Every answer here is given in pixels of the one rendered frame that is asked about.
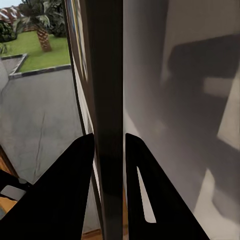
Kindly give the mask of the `poster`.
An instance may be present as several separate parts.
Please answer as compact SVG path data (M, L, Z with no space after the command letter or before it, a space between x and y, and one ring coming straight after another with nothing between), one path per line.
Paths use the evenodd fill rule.
M123 240L123 0L61 0L103 240Z

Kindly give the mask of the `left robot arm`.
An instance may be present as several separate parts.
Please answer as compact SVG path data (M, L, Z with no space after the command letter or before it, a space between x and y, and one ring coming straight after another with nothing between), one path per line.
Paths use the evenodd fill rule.
M0 169L0 197L19 201L32 186L27 180L16 178Z

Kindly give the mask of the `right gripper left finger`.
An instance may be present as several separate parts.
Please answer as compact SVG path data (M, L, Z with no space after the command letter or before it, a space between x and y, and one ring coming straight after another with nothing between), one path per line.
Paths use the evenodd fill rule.
M0 220L0 240L81 240L94 134L76 139Z

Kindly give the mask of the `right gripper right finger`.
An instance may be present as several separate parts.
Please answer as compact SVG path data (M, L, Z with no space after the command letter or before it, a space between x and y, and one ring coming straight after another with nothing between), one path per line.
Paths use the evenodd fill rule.
M145 142L125 135L129 240L210 240ZM139 168L156 223L145 220Z

